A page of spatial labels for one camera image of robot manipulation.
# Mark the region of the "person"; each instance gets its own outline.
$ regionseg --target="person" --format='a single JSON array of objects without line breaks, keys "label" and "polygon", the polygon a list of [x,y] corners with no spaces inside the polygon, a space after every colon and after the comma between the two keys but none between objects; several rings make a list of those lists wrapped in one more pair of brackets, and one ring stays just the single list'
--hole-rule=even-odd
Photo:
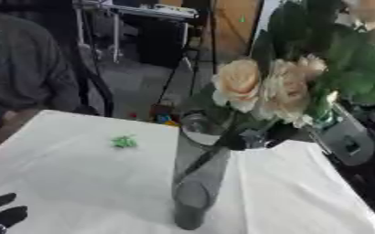
[{"label": "person", "polygon": [[0,15],[0,126],[28,109],[78,108],[77,81],[49,32]]}]

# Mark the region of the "green leaf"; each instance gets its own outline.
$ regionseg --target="green leaf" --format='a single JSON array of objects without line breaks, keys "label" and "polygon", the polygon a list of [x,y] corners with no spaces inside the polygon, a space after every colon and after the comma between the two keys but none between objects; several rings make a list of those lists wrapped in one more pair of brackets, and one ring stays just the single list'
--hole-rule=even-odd
[{"label": "green leaf", "polygon": [[362,40],[359,33],[342,25],[333,26],[333,36],[326,59],[330,69],[344,70],[349,65]]},{"label": "green leaf", "polygon": [[359,70],[375,85],[375,46],[370,42],[361,43],[351,58],[350,67]]},{"label": "green leaf", "polygon": [[265,78],[270,73],[270,65],[275,60],[275,52],[271,35],[262,30],[254,43],[252,59],[256,60],[262,77]]},{"label": "green leaf", "polygon": [[269,33],[273,36],[273,44],[279,58],[286,54],[286,44],[304,41],[307,33],[305,9],[297,3],[287,1],[271,15]]},{"label": "green leaf", "polygon": [[368,93],[374,88],[372,80],[356,70],[341,74],[337,81],[341,96],[347,99]]},{"label": "green leaf", "polygon": [[308,21],[313,24],[334,23],[338,10],[343,6],[341,0],[304,0],[303,3],[308,12]]},{"label": "green leaf", "polygon": [[228,107],[217,106],[212,98],[215,87],[213,83],[205,86],[199,93],[183,102],[178,110],[180,112],[204,111],[207,116],[215,123],[223,124],[230,117],[231,109]]},{"label": "green leaf", "polygon": [[368,93],[355,95],[352,101],[359,105],[374,106],[375,105],[375,89],[371,90]]}]

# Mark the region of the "green origami frog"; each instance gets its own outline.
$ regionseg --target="green origami frog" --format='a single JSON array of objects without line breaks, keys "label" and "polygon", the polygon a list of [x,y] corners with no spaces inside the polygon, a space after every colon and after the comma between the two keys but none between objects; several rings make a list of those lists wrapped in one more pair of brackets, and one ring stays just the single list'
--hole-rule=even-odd
[{"label": "green origami frog", "polygon": [[133,136],[120,136],[112,139],[113,146],[117,148],[135,148],[137,146],[136,140],[133,138]]}]

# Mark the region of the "artificial flower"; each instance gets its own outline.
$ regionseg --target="artificial flower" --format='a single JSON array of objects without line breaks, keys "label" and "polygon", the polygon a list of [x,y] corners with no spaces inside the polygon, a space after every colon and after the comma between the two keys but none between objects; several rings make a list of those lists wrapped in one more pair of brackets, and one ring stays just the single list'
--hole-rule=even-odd
[{"label": "artificial flower", "polygon": [[262,119],[278,117],[295,127],[305,125],[305,109],[310,102],[305,74],[293,62],[278,59],[264,81],[255,114]]},{"label": "artificial flower", "polygon": [[298,67],[305,74],[307,81],[314,80],[327,69],[326,62],[323,59],[311,54],[307,57],[301,57],[298,61]]},{"label": "artificial flower", "polygon": [[375,0],[344,0],[355,15],[364,23],[375,22]]},{"label": "artificial flower", "polygon": [[213,100],[219,106],[229,102],[233,109],[250,112],[258,100],[261,76],[257,63],[250,59],[231,62],[213,77]]}]

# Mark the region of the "floor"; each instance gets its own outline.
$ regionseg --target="floor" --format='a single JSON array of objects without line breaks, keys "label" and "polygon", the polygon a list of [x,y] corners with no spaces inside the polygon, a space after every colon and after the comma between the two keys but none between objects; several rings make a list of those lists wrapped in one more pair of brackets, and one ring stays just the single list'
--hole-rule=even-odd
[{"label": "floor", "polygon": [[[88,54],[84,51],[83,57],[87,65],[92,68],[92,62]],[[211,63],[209,56],[202,58],[205,62],[200,64],[200,72],[197,77],[195,91],[210,81],[212,77]],[[114,63],[112,57],[105,55],[100,61],[102,78],[110,87],[115,103],[113,117],[121,119],[132,119],[131,115],[136,114],[136,119],[147,120],[152,104],[155,104],[160,96],[163,86],[171,72],[170,69],[141,64],[135,59],[122,57],[119,63]],[[188,92],[192,79],[192,71],[184,61],[177,70],[177,74],[171,83],[168,92],[163,99],[166,104],[178,105],[188,97]],[[92,87],[91,105],[103,112],[101,96]]]}]

